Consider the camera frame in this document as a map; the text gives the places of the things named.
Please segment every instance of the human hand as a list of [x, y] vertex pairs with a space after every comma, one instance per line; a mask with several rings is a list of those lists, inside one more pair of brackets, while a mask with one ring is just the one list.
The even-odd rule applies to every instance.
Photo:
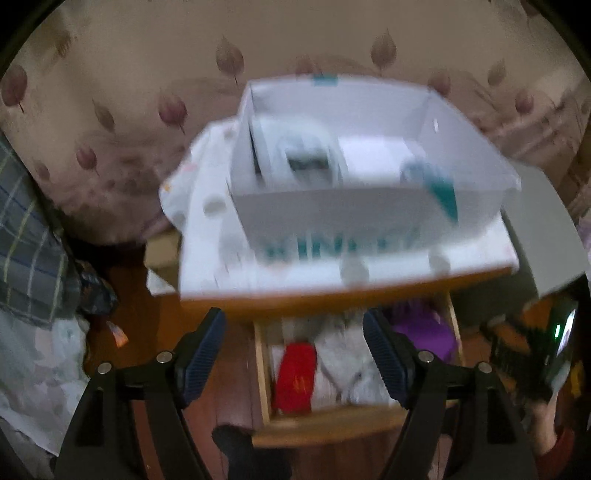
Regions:
[[529, 436], [534, 453], [537, 456], [545, 455], [556, 445], [557, 436], [554, 429], [554, 419], [556, 417], [557, 399], [558, 393], [555, 393], [548, 403], [535, 400], [529, 401], [525, 405], [525, 409], [532, 416]]

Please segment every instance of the purple cloth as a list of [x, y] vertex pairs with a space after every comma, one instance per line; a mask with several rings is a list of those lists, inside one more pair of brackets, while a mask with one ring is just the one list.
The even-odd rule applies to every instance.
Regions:
[[444, 362], [452, 360], [456, 337], [425, 301], [403, 301], [385, 313], [392, 329], [406, 335], [418, 350], [429, 350]]

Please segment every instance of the blue plaid blanket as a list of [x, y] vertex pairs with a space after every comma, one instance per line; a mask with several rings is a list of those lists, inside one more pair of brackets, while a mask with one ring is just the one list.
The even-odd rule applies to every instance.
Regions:
[[0, 308], [40, 327], [70, 318], [80, 281], [44, 198], [0, 134]]

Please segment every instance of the open drawer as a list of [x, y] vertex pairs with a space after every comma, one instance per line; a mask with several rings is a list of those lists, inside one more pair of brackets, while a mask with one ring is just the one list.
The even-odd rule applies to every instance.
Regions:
[[[435, 297], [442, 321], [453, 329], [458, 349], [453, 362], [463, 365], [462, 341], [448, 293]], [[273, 410], [269, 346], [283, 344], [279, 322], [254, 324], [256, 370], [263, 426], [252, 437], [255, 447], [301, 447], [364, 437], [400, 427], [407, 411], [395, 406], [337, 406], [302, 415], [280, 415]]]

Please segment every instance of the metal screw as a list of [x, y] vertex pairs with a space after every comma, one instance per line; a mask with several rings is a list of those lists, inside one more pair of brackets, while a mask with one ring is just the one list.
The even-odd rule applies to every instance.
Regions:
[[113, 365], [111, 365], [109, 362], [103, 362], [98, 366], [96, 371], [101, 375], [104, 375], [109, 373], [111, 371], [111, 368], [113, 368]]
[[480, 370], [484, 374], [492, 373], [492, 367], [489, 364], [487, 364], [486, 362], [480, 362], [478, 364], [478, 370]]
[[428, 350], [421, 350], [418, 353], [418, 359], [421, 362], [426, 363], [426, 364], [430, 364], [431, 362], [433, 362], [434, 358], [435, 357], [433, 356], [433, 354]]
[[156, 356], [156, 361], [159, 364], [167, 364], [168, 362], [170, 362], [173, 359], [173, 354], [171, 354], [170, 352], [160, 352], [157, 356]]

